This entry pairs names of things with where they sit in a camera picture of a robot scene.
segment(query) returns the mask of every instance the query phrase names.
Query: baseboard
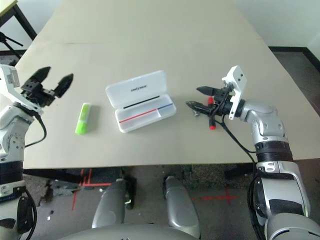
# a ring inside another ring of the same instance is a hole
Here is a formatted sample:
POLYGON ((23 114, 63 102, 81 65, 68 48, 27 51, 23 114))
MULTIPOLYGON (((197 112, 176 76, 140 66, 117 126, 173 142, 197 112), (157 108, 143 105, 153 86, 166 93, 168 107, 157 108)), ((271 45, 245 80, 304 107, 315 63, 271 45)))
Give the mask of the baseboard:
MULTIPOLYGON (((15 51, 22 56, 27 50, 15 50, 15 51)), ((9 50, 0 51, 0 56, 11 56, 11 55, 14 55, 14 54, 9 50)))
POLYGON ((320 72, 320 60, 307 47, 302 46, 269 46, 272 52, 303 53, 312 65, 320 72))

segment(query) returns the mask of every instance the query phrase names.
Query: green highlighter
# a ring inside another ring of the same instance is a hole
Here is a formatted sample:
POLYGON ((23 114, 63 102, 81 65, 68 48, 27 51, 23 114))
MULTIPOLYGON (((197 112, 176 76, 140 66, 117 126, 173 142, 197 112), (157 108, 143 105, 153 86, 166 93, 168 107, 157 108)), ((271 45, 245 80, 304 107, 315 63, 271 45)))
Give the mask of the green highlighter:
POLYGON ((82 104, 78 123, 76 124, 75 133, 78 135, 85 134, 87 132, 88 118, 91 110, 91 104, 85 102, 82 104))

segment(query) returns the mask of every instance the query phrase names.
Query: table leg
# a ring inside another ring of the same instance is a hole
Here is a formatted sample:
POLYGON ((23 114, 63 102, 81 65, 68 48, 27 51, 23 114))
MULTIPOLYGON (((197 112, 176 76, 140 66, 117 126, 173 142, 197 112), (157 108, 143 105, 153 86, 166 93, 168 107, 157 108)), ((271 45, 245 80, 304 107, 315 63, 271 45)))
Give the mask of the table leg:
POLYGON ((25 32, 29 35, 29 37, 32 40, 34 40, 37 34, 33 29, 33 27, 30 25, 30 23, 28 22, 28 20, 26 19, 25 15, 22 13, 22 11, 20 10, 17 4, 13 6, 13 9, 15 11, 15 14, 14 14, 15 18, 21 24, 21 26, 23 27, 25 32))

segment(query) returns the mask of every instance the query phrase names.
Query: black cable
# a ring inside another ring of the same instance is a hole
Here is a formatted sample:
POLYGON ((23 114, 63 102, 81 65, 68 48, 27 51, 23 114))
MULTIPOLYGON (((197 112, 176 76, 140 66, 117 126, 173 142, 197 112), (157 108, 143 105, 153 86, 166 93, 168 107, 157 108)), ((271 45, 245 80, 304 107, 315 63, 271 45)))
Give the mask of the black cable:
POLYGON ((31 200, 32 211, 33 211, 33 225, 32 225, 32 228, 31 228, 28 236, 27 236, 26 239, 25 239, 25 240, 30 240, 30 239, 31 239, 31 236, 34 234, 34 231, 35 231, 35 228, 36 228, 36 225, 37 225, 38 215, 37 215, 36 203, 35 203, 34 199, 32 198, 30 192, 29 192, 27 189, 25 189, 25 193, 26 193, 26 195, 28 196, 28 198, 31 200))
POLYGON ((30 147, 30 146, 35 145, 35 144, 38 144, 38 143, 40 143, 41 141, 43 141, 47 137, 47 129, 46 129, 46 126, 45 126, 44 122, 41 119, 41 116, 38 113, 34 113, 34 117, 38 120, 38 122, 40 123, 40 125, 41 125, 41 127, 43 129, 43 137, 38 141, 29 143, 28 145, 25 146, 25 148, 30 147))
POLYGON ((246 200, 247 200, 247 204, 248 204, 248 208, 249 208, 249 212, 250 212, 250 220, 251 220, 251 224, 252 224, 252 228, 255 233, 255 236, 257 237, 258 240, 266 240, 264 233, 260 229, 260 224, 258 221, 258 217, 257 217, 256 211, 255 211, 255 208, 254 208, 254 200, 253 200, 254 183, 255 183, 255 180, 257 179, 257 177, 259 176, 259 174, 257 174, 256 162, 255 162, 254 158, 250 155, 250 153, 255 153, 255 151, 248 150, 246 147, 244 147, 239 142, 239 140, 236 138, 236 136, 227 127, 227 125, 225 123, 225 116, 226 116, 225 114, 222 116, 222 122, 219 122, 219 121, 215 121, 215 122, 218 123, 229 134, 229 136, 232 138, 232 140, 234 140, 238 144, 238 146, 249 156, 249 158, 252 161, 254 178, 250 182, 246 200))
POLYGON ((230 135, 230 137, 231 137, 233 140, 235 140, 236 143, 237 143, 244 151, 246 151, 246 152, 248 152, 248 153, 251 153, 251 154, 255 154, 256 151, 250 151, 250 150, 248 150, 246 147, 244 147, 244 146, 238 141, 238 139, 235 137, 235 135, 233 135, 233 133, 229 130, 229 128, 227 127, 227 125, 226 125, 226 123, 225 123, 225 116, 226 116, 226 115, 223 115, 223 116, 222 116, 222 123, 224 124, 225 129, 226 129, 227 133, 230 135))
POLYGON ((253 191, 254 191, 255 180, 257 179, 257 177, 259 177, 258 174, 256 174, 255 177, 250 182, 246 200, 247 200, 248 208, 250 211, 250 220, 251 220, 251 224, 252 224, 252 228, 254 230, 254 233, 255 233, 258 240, 265 240, 266 239, 265 235, 263 232, 261 232, 260 224, 259 224, 259 221, 257 218, 255 208, 254 208, 253 191))
POLYGON ((239 140, 235 137, 235 135, 229 130, 229 128, 227 127, 226 123, 225 123, 225 114, 222 116, 222 122, 219 121, 215 121, 216 123, 218 123, 228 134, 229 136, 232 138, 232 140, 235 141, 236 144, 238 144, 238 146, 245 152, 245 154, 248 155, 248 157, 251 159, 252 161, 252 171, 253 174, 256 174, 256 162, 254 160, 254 158, 250 155, 250 153, 253 153, 253 151, 249 151, 247 148, 245 148, 240 142, 239 140))

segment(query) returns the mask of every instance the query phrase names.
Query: black metal frame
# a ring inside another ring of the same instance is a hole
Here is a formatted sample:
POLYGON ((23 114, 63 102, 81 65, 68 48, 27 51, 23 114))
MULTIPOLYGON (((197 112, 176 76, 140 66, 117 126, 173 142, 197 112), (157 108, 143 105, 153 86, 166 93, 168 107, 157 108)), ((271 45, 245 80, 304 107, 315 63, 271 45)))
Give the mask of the black metal frame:
POLYGON ((20 10, 17 4, 15 4, 9 11, 7 11, 3 16, 0 18, 0 27, 5 24, 10 18, 15 16, 18 20, 20 25, 23 27, 25 32, 29 35, 29 37, 34 40, 37 36, 36 31, 33 29, 31 24, 26 19, 23 12, 20 10))

